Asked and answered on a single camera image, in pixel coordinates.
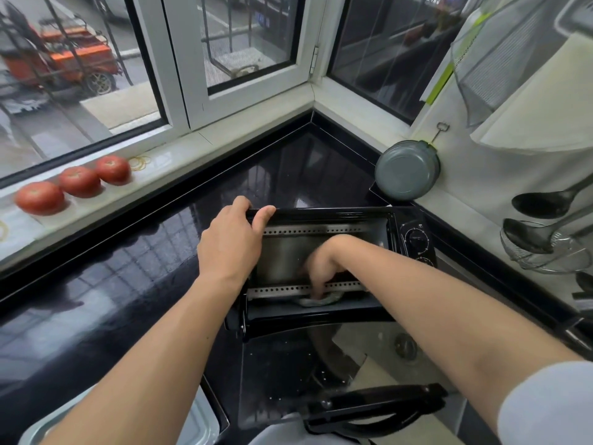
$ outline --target orange vehicle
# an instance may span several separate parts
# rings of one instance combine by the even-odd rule
[[[52,91],[79,85],[92,96],[116,89],[113,75],[121,69],[105,37],[93,34],[84,22],[76,20],[42,20],[37,31],[18,8],[10,2],[5,2],[5,7],[7,15],[0,21],[0,57],[20,84]]]

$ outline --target hand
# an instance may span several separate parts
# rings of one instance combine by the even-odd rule
[[[245,283],[262,253],[263,230],[276,212],[274,206],[266,206],[250,225],[245,217],[250,206],[247,198],[238,196],[202,233],[197,246],[200,278],[231,284],[237,291]]]
[[[338,241],[342,239],[343,234],[336,235],[323,242],[308,257],[305,267],[311,280],[311,298],[322,299],[325,290],[325,284],[333,278],[336,273],[344,272],[342,267],[334,258],[335,248]]]

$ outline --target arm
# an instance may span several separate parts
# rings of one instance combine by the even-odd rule
[[[521,314],[426,264],[338,235],[307,261],[314,297],[348,270],[414,337],[493,431],[507,395],[538,370],[582,358]]]
[[[224,317],[262,251],[275,208],[237,197],[202,233],[189,291],[59,423],[43,445],[175,444]]]

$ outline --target tomato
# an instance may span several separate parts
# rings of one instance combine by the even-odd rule
[[[78,198],[90,198],[101,192],[101,180],[96,171],[86,167],[69,167],[57,178],[64,192]]]
[[[26,213],[34,215],[52,215],[66,207],[62,189],[49,181],[30,183],[21,187],[14,201]]]
[[[128,184],[132,176],[130,164],[119,156],[103,156],[97,161],[95,170],[103,181],[114,186]]]

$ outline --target forearm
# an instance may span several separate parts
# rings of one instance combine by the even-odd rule
[[[496,431],[500,405],[551,364],[581,359],[509,307],[464,282],[352,236],[332,259],[356,276]]]
[[[174,444],[235,291],[198,278],[43,445]]]

